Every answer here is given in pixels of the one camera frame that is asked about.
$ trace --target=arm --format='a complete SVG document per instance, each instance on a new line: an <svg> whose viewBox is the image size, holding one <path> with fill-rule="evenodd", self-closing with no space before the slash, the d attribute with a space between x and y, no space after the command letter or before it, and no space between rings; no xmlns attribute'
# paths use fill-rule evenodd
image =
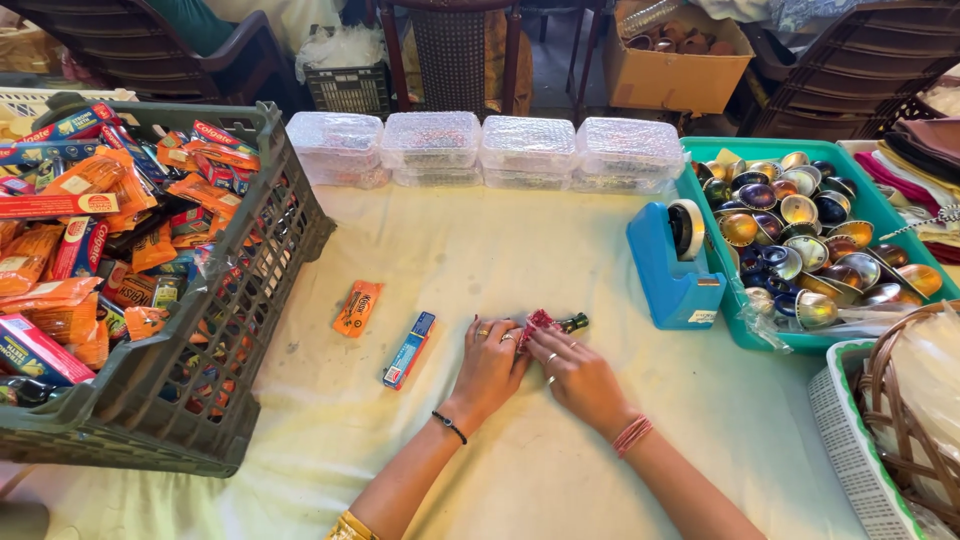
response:
<svg viewBox="0 0 960 540"><path fill-rule="evenodd" d="M546 375L556 377L550 390L557 401L612 443L639 411L623 397L610 364L586 345L572 343L570 336L547 329L535 331L527 348L544 364ZM764 538L657 430L643 435L623 458L647 484L684 539Z"/></svg>
<svg viewBox="0 0 960 540"><path fill-rule="evenodd" d="M452 420L468 439L520 386L530 364L529 357L514 363L521 332L509 320L474 319L467 329L460 374L437 412ZM349 512L376 538L399 540L430 486L461 446L460 437L431 416L357 497Z"/></svg>

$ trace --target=stained tablecloth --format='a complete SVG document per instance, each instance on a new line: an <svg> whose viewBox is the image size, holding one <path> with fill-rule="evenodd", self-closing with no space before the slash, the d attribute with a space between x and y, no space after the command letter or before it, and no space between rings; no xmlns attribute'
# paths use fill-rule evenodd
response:
<svg viewBox="0 0 960 540"><path fill-rule="evenodd" d="M231 479L37 466L11 493L51 510L48 538L318 538L451 390L474 313L584 311L577 339L683 455L772 539L863 539L806 393L824 366L658 331L625 240L637 197L318 187L337 221L304 267L254 392ZM354 280L386 283L368 330L330 328ZM422 310L439 326L399 392L380 383ZM539 367L447 465L408 539L677 538L603 441L562 410Z"/></svg>

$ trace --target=bubble wrap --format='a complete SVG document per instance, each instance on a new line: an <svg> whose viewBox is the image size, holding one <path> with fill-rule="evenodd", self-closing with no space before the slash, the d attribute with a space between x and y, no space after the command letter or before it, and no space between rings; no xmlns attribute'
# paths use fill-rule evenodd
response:
<svg viewBox="0 0 960 540"><path fill-rule="evenodd" d="M577 131L577 154L588 174L639 174L667 181L684 172L677 130L663 122L588 118Z"/></svg>
<svg viewBox="0 0 960 540"><path fill-rule="evenodd" d="M369 171L380 164L383 122L375 116L345 112L298 112L287 136L309 176L310 169Z"/></svg>
<svg viewBox="0 0 960 540"><path fill-rule="evenodd" d="M483 183L479 165L466 169L394 169L394 182L406 187L471 187Z"/></svg>
<svg viewBox="0 0 960 540"><path fill-rule="evenodd" d="M391 169L466 169L482 135L472 112L398 112L387 119L380 158Z"/></svg>
<svg viewBox="0 0 960 540"><path fill-rule="evenodd" d="M576 166L575 137L569 120L488 116L480 162L488 170L569 173Z"/></svg>
<svg viewBox="0 0 960 540"><path fill-rule="evenodd" d="M526 171L501 171L483 168L483 181L489 187L501 189L552 189L570 187L570 173L532 173Z"/></svg>
<svg viewBox="0 0 960 540"><path fill-rule="evenodd" d="M622 176L588 174L577 169L573 171L571 187L584 193L610 193L622 195L655 195L663 193L674 183L671 178L650 178L642 175Z"/></svg>
<svg viewBox="0 0 960 540"><path fill-rule="evenodd" d="M375 167L359 173L313 169L306 174L306 178L310 181L310 185L342 185L359 187L360 189L374 189L387 184L390 180L390 169Z"/></svg>

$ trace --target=gray plastic crate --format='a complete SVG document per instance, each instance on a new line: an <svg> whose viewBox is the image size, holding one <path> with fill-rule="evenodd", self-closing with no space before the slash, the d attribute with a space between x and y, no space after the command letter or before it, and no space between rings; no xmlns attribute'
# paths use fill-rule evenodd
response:
<svg viewBox="0 0 960 540"><path fill-rule="evenodd" d="M139 136L156 139L154 125L189 133L199 119L260 149L261 171L212 254L236 265L217 266L207 280L198 276L169 306L163 330L118 346L92 383L37 408L0 407L0 458L229 477L260 412L251 387L283 306L335 225L313 196L273 104L108 104L136 119ZM245 248L251 233L264 241ZM191 344L201 321L208 342Z"/></svg>

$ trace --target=small bottle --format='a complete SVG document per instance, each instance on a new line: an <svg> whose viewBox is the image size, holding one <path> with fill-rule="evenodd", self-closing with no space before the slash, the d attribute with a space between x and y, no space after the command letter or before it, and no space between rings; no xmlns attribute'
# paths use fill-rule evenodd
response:
<svg viewBox="0 0 960 540"><path fill-rule="evenodd" d="M572 318L566 319L565 321L554 322L560 325L560 330L562 330L564 333L572 333L590 324L590 320L587 319L587 316L583 312L577 313Z"/></svg>
<svg viewBox="0 0 960 540"><path fill-rule="evenodd" d="M0 406L32 407L43 405L47 403L50 395L56 389L56 386L44 384L29 377L0 377Z"/></svg>

